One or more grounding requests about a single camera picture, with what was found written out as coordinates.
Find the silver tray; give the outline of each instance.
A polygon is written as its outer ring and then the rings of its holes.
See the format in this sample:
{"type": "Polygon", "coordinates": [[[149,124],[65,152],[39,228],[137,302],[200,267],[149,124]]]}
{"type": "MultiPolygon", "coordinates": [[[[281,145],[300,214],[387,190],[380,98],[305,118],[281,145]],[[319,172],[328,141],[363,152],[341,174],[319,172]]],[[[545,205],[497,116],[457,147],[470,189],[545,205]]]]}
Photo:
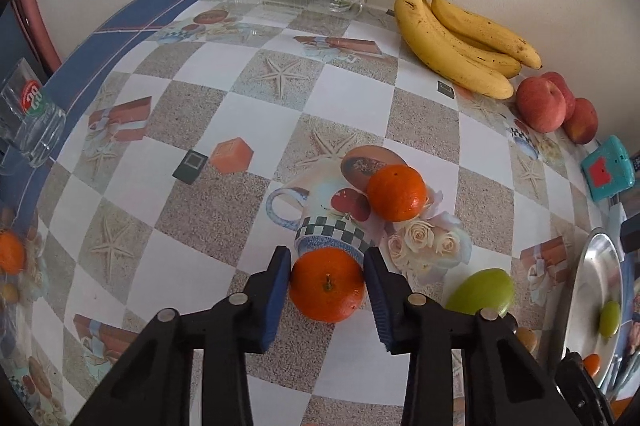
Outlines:
{"type": "Polygon", "coordinates": [[[573,284],[561,296],[554,334],[549,345],[549,368],[553,369],[567,349],[583,358],[600,356],[600,370],[593,378],[599,386],[613,360],[620,330],[609,339],[598,333],[600,311],[607,301],[622,306],[622,272],[616,247],[602,228],[591,231],[582,250],[573,284]]]}

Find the orange cube print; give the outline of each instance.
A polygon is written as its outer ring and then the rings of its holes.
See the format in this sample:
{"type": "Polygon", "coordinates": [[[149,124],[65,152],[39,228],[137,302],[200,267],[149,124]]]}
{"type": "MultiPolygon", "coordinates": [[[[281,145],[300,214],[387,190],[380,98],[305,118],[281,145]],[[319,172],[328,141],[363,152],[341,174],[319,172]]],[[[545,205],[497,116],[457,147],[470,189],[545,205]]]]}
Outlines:
{"type": "Polygon", "coordinates": [[[209,158],[209,162],[220,173],[226,175],[228,173],[246,171],[253,156],[254,151],[249,148],[249,145],[241,137],[236,137],[235,139],[218,143],[209,158]]]}

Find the screw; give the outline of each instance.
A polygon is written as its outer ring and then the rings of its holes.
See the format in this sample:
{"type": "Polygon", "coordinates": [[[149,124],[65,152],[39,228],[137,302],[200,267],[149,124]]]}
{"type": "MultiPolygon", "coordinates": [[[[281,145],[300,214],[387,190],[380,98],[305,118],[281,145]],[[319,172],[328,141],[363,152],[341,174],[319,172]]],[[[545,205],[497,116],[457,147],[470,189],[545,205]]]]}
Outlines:
{"type": "Polygon", "coordinates": [[[166,323],[175,318],[175,311],[173,309],[162,309],[156,316],[158,317],[158,321],[166,323]]]}
{"type": "Polygon", "coordinates": [[[489,307],[484,307],[483,309],[481,309],[480,315],[487,321],[495,321],[499,317],[499,314],[489,307]]]}
{"type": "Polygon", "coordinates": [[[249,297],[244,292],[234,292],[229,296],[229,303],[232,305],[243,305],[248,299],[249,297]]]}
{"type": "Polygon", "coordinates": [[[416,307],[421,307],[425,303],[427,303],[427,297],[424,294],[420,294],[419,292],[412,292],[406,297],[406,300],[416,307]]]}

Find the tangerine stem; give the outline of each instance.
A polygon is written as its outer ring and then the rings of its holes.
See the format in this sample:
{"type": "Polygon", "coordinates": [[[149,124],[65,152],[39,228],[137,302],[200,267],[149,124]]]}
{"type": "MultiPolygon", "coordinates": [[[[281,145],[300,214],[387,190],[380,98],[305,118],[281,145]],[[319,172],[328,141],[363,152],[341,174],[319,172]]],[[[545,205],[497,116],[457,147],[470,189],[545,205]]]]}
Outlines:
{"type": "Polygon", "coordinates": [[[329,292],[333,288],[333,285],[331,284],[331,276],[329,275],[329,273],[326,274],[326,282],[324,283],[322,288],[326,292],[329,292]]]}

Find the table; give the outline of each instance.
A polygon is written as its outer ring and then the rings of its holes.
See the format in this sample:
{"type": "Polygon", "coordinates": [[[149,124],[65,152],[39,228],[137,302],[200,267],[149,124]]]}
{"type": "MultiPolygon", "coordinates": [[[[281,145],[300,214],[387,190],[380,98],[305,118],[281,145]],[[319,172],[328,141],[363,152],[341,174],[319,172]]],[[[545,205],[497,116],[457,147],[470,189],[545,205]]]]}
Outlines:
{"type": "MultiPolygon", "coordinates": [[[[545,359],[557,273],[575,266],[588,232],[607,218],[579,168],[595,144],[575,146],[561,130],[540,135],[508,103],[441,79],[404,45],[394,18],[369,7],[351,20],[221,0],[137,0],[46,90],[68,111],[64,140],[45,167],[1,186],[33,251],[31,269],[14,279],[20,303],[0,364],[28,408],[58,424],[161,308],[211,307],[265,269],[275,246],[294,259],[312,247],[301,234],[314,225],[333,237],[346,231],[355,258],[380,244],[390,266],[439,301],[473,272],[504,269],[516,286],[510,311],[536,333],[535,355],[545,359]],[[378,51],[331,38],[373,40],[378,51]],[[130,116],[126,124],[114,123],[116,113],[130,116]],[[446,212],[462,230],[446,260],[417,271],[402,253],[407,226],[367,227],[318,210],[327,192],[359,193],[340,165],[361,146],[384,147],[422,174],[436,201],[430,217],[442,223],[446,212]],[[207,160],[214,150],[216,166],[207,160]],[[204,157],[193,184],[172,176],[190,151],[192,165],[204,157]],[[532,271],[523,250],[556,236],[566,258],[532,271]],[[30,393],[21,380],[34,373],[40,384],[30,393]]],[[[374,150],[374,159],[386,153],[374,150]]],[[[196,419],[201,362],[196,353],[196,419]]],[[[336,325],[309,321],[287,301],[271,349],[247,356],[255,423],[399,424],[407,366],[378,341],[367,300],[336,325]]]]}

